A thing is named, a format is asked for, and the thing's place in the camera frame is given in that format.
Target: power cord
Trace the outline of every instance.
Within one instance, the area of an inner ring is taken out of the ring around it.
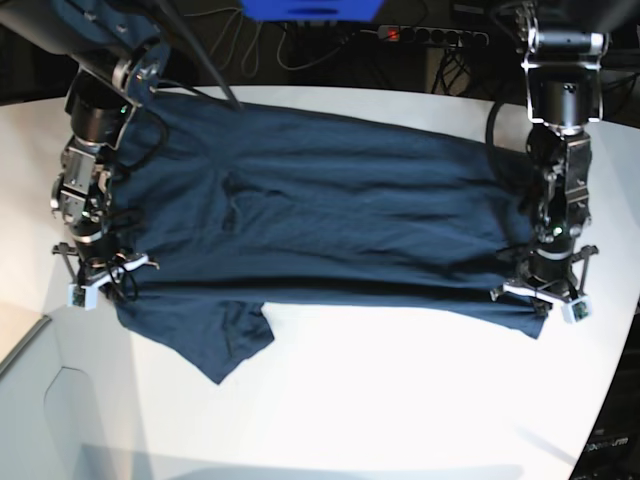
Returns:
[[[164,83],[164,84],[170,85],[172,87],[182,88],[183,90],[186,90],[187,92],[192,93],[196,97],[200,97],[200,98],[203,98],[205,100],[209,100],[209,101],[215,102],[216,104],[219,104],[220,102],[224,102],[224,100],[220,100],[218,98],[212,97],[211,95],[207,95],[203,91],[200,91],[197,88],[192,87],[191,85],[186,85],[186,84],[184,84],[182,82],[178,82],[176,80],[171,80],[170,78],[160,78],[160,79],[158,79],[158,81],[161,84]]]
[[[237,20],[237,25],[235,27],[235,32],[233,32],[231,46],[229,47],[227,57],[224,60],[224,62],[221,63],[219,66],[220,71],[223,71],[225,68],[227,68],[233,60],[238,39],[240,38],[240,33],[242,32],[242,27],[245,20],[243,10],[241,8],[236,8],[236,7],[227,7],[227,8],[219,8],[216,10],[208,10],[206,12],[188,13],[184,15],[185,17],[207,17],[207,16],[217,15],[219,13],[225,13],[225,12],[232,12],[232,13],[227,19],[227,23],[225,23],[224,27],[222,28],[222,32],[220,33],[220,36],[218,37],[218,39],[215,41],[215,43],[209,50],[209,57],[213,57],[215,53],[218,51],[218,48],[222,44],[222,41],[225,35],[229,31],[229,28],[231,27],[233,22],[236,20]],[[242,71],[242,74],[247,78],[255,77],[256,74],[258,73],[258,69],[260,68],[260,46],[259,46],[258,40],[260,39],[260,34],[262,33],[262,27],[264,26],[264,22],[256,22],[255,25],[256,25],[256,29],[253,35],[253,39],[251,40],[251,43],[249,44],[249,47],[247,48],[246,53],[243,55],[242,60],[240,61],[240,69]],[[247,68],[247,63],[249,61],[249,58],[252,56],[252,54],[255,57],[255,62],[254,62],[253,68],[249,70]]]
[[[285,65],[285,63],[282,61],[282,46],[284,45],[284,41],[287,39],[287,35],[288,35],[288,30],[285,27],[285,31],[282,34],[282,38],[280,39],[280,43],[278,44],[278,50],[276,51],[276,60],[278,61],[278,65],[280,65],[282,68],[284,68],[285,70],[287,70],[289,72],[298,72],[300,70],[306,70],[307,68],[315,67],[316,65],[318,65],[318,64],[324,62],[325,60],[328,60],[329,58],[333,57],[336,53],[338,53],[340,50],[342,50],[342,48],[346,45],[346,43],[343,43],[342,45],[334,48],[329,53],[327,53],[326,55],[323,55],[320,58],[312,60],[309,63],[305,63],[304,65],[297,65],[295,67],[292,67],[292,66],[289,66],[289,65]]]
[[[496,2],[489,9],[489,18],[496,26],[504,32],[516,45],[520,44],[520,39],[506,24],[500,19],[500,15],[513,14],[513,9],[522,6],[522,1],[514,0],[509,2]]]
[[[207,69],[207,71],[211,74],[214,80],[218,83],[222,91],[224,92],[229,104],[234,110],[242,110],[242,105],[234,95],[231,88],[227,82],[225,82],[222,75],[213,64],[209,55],[207,55],[207,51],[205,50],[202,42],[196,37],[193,31],[189,28],[189,26],[185,23],[184,19],[180,15],[180,13],[176,10],[176,7],[173,5],[171,0],[156,0],[160,9],[164,12],[167,18],[173,23],[175,29],[184,37],[184,39],[189,43],[194,53],[198,57],[198,59],[202,62],[202,65]]]
[[[627,84],[630,84],[629,88],[627,89],[627,91],[624,93],[624,95],[622,96],[622,99],[620,100],[620,102],[618,103],[618,106],[611,112],[611,113],[606,113],[603,117],[604,120],[610,120],[611,118],[615,117],[616,115],[618,115],[621,111],[623,111],[625,109],[625,107],[629,104],[629,100],[631,99],[631,95],[633,95],[633,91],[636,88],[636,84],[638,83],[638,77],[640,76],[640,74],[638,73],[634,73],[633,75],[629,75],[628,77],[625,77],[621,80],[617,80],[615,82],[611,82],[607,87],[603,88],[603,93],[611,93],[621,87],[624,87]]]
[[[453,87],[453,85],[458,81],[462,74],[466,73],[470,76],[469,71],[467,70],[464,63],[458,59],[459,54],[460,52],[457,50],[444,51],[444,54],[440,59],[438,70],[436,71],[433,84],[431,86],[431,93],[436,93],[436,91],[438,90],[438,86],[442,86],[442,92],[444,93],[444,95],[451,95],[451,87]],[[455,63],[453,68],[446,70],[447,67],[452,63]],[[456,72],[456,74],[454,75],[453,79],[447,84],[446,78],[453,72]]]

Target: screw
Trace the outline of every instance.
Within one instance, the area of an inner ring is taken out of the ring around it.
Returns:
[[[569,235],[573,238],[578,238],[582,233],[582,227],[580,225],[574,225],[569,229]]]
[[[158,73],[159,69],[160,63],[156,60],[155,62],[140,67],[138,73],[136,74],[136,78],[139,81],[148,80],[149,78],[155,76]]]

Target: t-shirt sleeve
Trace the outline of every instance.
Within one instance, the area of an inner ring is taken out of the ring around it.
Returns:
[[[124,327],[172,348],[215,383],[273,341],[261,307],[153,295],[116,305]]]

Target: wire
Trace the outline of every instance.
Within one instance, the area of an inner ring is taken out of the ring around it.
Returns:
[[[162,149],[162,147],[164,147],[169,141],[169,127],[164,122],[164,120],[162,120],[162,118],[159,115],[149,110],[144,110],[144,114],[147,115],[149,118],[151,118],[151,120],[153,120],[155,124],[158,126],[158,130],[160,131],[160,138],[158,139],[156,144],[153,147],[151,147],[151,149],[147,153],[145,153],[140,160],[138,160],[133,165],[126,165],[126,168],[130,174],[133,172],[137,172],[142,167],[145,167],[151,161],[151,159],[158,154],[158,152]]]
[[[123,258],[118,254],[116,254],[112,260],[105,262],[105,268],[107,269],[107,272],[109,274],[109,280],[111,280],[111,283],[108,284],[110,287],[109,290],[113,291],[117,295],[117,297],[122,301],[122,303],[135,302],[136,300],[138,300],[139,293],[140,293],[138,289],[138,283],[136,282],[136,279],[133,277],[133,274],[129,270],[124,268],[125,262],[126,262],[126,258]],[[120,282],[116,282],[116,277],[114,277],[113,272],[111,270],[119,269],[119,268],[122,268],[122,274],[120,277]],[[126,280],[129,280],[131,282],[131,286],[133,289],[133,296],[127,295],[127,293],[124,290],[124,285]]]
[[[453,66],[453,68],[451,68],[447,72],[444,72],[442,74],[442,76],[440,77],[440,79],[442,81],[442,87],[443,87],[445,95],[451,95],[451,87],[453,87],[455,85],[455,83],[458,81],[458,79],[462,76],[463,73],[466,74],[468,77],[471,77],[471,74],[466,69],[464,63],[462,63],[458,59],[458,55],[459,54],[460,53],[458,51],[454,51],[451,54],[451,60],[455,63],[455,65]],[[457,69],[457,72],[454,75],[453,79],[449,82],[448,85],[446,85],[445,84],[445,78],[448,77],[449,75],[451,75],[456,69]]]
[[[520,39],[517,37],[515,33],[511,29],[509,29],[505,23],[500,20],[499,15],[503,14],[505,10],[510,8],[516,8],[522,5],[522,1],[511,1],[511,2],[502,2],[496,3],[489,9],[489,18],[496,26],[502,30],[513,42],[518,45],[520,44]]]
[[[458,97],[466,97],[468,96],[472,91],[476,90],[477,88],[481,88],[482,90],[484,90],[484,93],[487,95],[488,98],[493,99],[495,97],[495,92],[494,94],[492,94],[491,92],[489,92],[489,90],[487,90],[487,88],[485,87],[485,83],[487,82],[487,80],[489,80],[491,78],[491,74],[489,75],[485,75],[481,78],[473,78],[471,77],[472,80],[471,82],[469,82],[469,85],[467,85],[467,87],[458,94]]]
[[[280,39],[280,43],[278,44],[278,50],[276,52],[276,60],[278,61],[278,64],[284,68],[285,70],[289,71],[289,72],[298,72],[300,70],[306,70],[307,68],[311,68],[311,67],[315,67],[316,65],[324,62],[325,60],[328,60],[329,58],[333,57],[336,53],[338,53],[345,44],[342,44],[336,48],[334,48],[333,50],[331,50],[329,53],[327,53],[326,55],[323,55],[320,58],[317,58],[315,60],[312,60],[309,63],[305,63],[304,65],[297,65],[295,67],[291,67],[289,65],[285,65],[284,62],[282,61],[282,46],[284,45],[284,41],[287,38],[287,32],[285,31],[282,34],[282,38]]]
[[[229,64],[233,61],[238,39],[240,38],[244,20],[246,18],[244,16],[244,11],[242,10],[242,8],[227,7],[227,8],[218,8],[215,10],[207,10],[207,11],[198,12],[198,13],[187,13],[184,15],[185,17],[197,18],[197,17],[206,17],[210,15],[217,15],[219,13],[225,13],[225,12],[232,12],[232,14],[227,19],[227,23],[225,23],[224,27],[222,28],[222,32],[218,36],[218,39],[215,41],[215,43],[209,50],[209,57],[213,57],[215,55],[216,51],[220,47],[220,44],[222,43],[225,35],[227,34],[227,31],[229,31],[229,28],[231,27],[233,22],[237,18],[239,18],[239,22],[238,22],[238,25],[236,26],[235,32],[233,33],[231,46],[228,49],[226,60],[222,64],[219,64],[218,68],[220,69],[220,71],[223,71],[225,68],[227,68]],[[242,71],[242,75],[244,75],[246,78],[254,78],[257,75],[258,70],[260,69],[260,44],[258,43],[258,40],[260,39],[260,34],[262,33],[262,27],[264,26],[264,22],[256,22],[255,25],[256,25],[256,30],[253,35],[253,39],[249,43],[249,47],[247,48],[247,51],[242,56],[242,60],[240,61],[240,70]],[[277,23],[274,23],[274,25],[286,31],[281,25]],[[255,56],[255,62],[254,62],[253,68],[248,69],[247,64],[252,54],[254,54]]]
[[[278,22],[268,22],[270,25],[275,25],[276,27],[278,27],[280,30],[282,30],[283,32],[286,33],[287,29],[284,28],[282,25],[280,25]]]
[[[438,89],[438,84],[441,84],[443,87],[443,91],[446,89],[446,84],[444,82],[444,72],[445,69],[453,62],[455,52],[451,50],[445,50],[442,58],[440,59],[440,64],[438,66],[438,70],[436,71],[436,76],[433,80],[433,85],[431,86],[431,93],[436,93]]]
[[[205,100],[213,101],[216,104],[220,104],[220,102],[223,102],[223,104],[227,104],[228,105],[228,102],[225,102],[224,100],[220,100],[219,98],[212,97],[211,95],[207,95],[206,93],[198,90],[195,87],[192,87],[190,85],[186,85],[186,84],[178,82],[176,80],[171,80],[169,78],[160,78],[160,79],[158,79],[158,82],[159,83],[166,83],[167,85],[171,85],[172,87],[182,88],[182,89],[186,90],[187,92],[192,93],[196,97],[200,97],[200,98],[204,98]]]
[[[498,118],[498,113],[500,109],[504,106],[505,102],[500,100],[496,101],[491,107],[491,111],[489,112],[489,117],[487,118],[487,125],[485,129],[485,145],[487,147],[487,163],[489,164],[489,168],[493,173],[496,182],[498,185],[502,187],[505,191],[511,194],[516,194],[517,189],[513,185],[509,183],[504,173],[498,166],[497,158],[496,158],[496,146],[493,139],[493,131],[496,126],[496,119]]]
[[[222,75],[213,64],[209,56],[207,55],[207,51],[202,45],[202,42],[196,37],[196,35],[191,31],[189,26],[184,22],[182,16],[178,13],[175,6],[171,2],[171,0],[156,0],[164,14],[169,18],[169,20],[173,23],[173,26],[178,30],[178,32],[185,38],[185,40],[189,43],[194,53],[198,57],[198,59],[202,62],[203,66],[207,69],[207,71],[211,74],[214,80],[218,83],[222,91],[224,92],[227,100],[231,104],[234,110],[242,110],[242,105],[236,98],[236,96],[229,88],[229,85],[224,81]]]
[[[622,100],[618,104],[618,107],[612,113],[608,113],[604,116],[605,120],[609,120],[615,117],[616,115],[618,115],[622,110],[624,110],[624,108],[629,103],[629,99],[631,98],[631,95],[633,95],[633,91],[635,90],[636,84],[638,83],[638,74],[634,74],[631,77],[633,77],[631,80],[631,86],[625,92],[624,96],[622,97]]]
[[[632,75],[629,75],[627,77],[618,79],[618,80],[614,80],[613,82],[609,82],[609,83],[605,83],[602,86],[602,93],[609,93],[612,92],[614,90],[617,90],[620,87],[625,86],[627,83],[633,82],[635,80],[638,79],[638,76],[640,76],[640,73],[634,73]]]

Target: electronic equipment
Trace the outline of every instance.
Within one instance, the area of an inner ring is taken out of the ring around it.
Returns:
[[[485,48],[489,46],[489,35],[473,30],[380,25],[375,31],[380,41],[389,43],[416,43],[436,48]]]
[[[267,2],[245,1],[248,15],[275,19],[276,10],[269,13]],[[276,3],[278,8],[287,6],[286,18],[336,20],[355,18],[348,5],[357,7],[358,15],[366,11],[371,17],[380,2],[343,0],[323,7],[310,2],[304,8],[284,0]],[[637,4],[638,0],[523,0],[489,12],[523,52],[528,114],[534,123],[528,150],[537,168],[536,181],[527,192],[533,237],[508,252],[517,258],[518,267],[491,292],[493,299],[505,293],[528,296],[541,312],[558,305],[569,322],[591,313],[584,286],[589,258],[598,250],[584,247],[574,252],[576,240],[591,222],[591,148],[584,127],[602,118],[599,73],[607,51],[606,32],[620,25]],[[74,135],[63,151],[63,172],[51,200],[75,241],[74,248],[56,249],[74,279],[74,305],[90,307],[99,286],[116,287],[128,272],[149,263],[144,253],[120,245],[118,231],[134,221],[122,219],[135,217],[135,212],[113,211],[111,185],[114,178],[131,173],[117,161],[120,139],[132,115],[153,101],[167,62],[168,43],[155,17],[159,11],[192,46],[231,106],[241,108],[171,0],[0,0],[0,23],[51,53],[71,56],[81,66],[66,106]],[[515,21],[507,25],[505,17]],[[389,29],[391,41],[395,34]],[[404,35],[405,40],[421,37],[427,43],[461,45],[468,39],[465,33],[470,32],[416,28],[405,29]],[[403,41],[402,30],[397,40]],[[80,259],[77,273],[69,255]],[[572,270],[578,261],[585,262],[579,282]]]
[[[571,480],[640,478],[640,315]]]

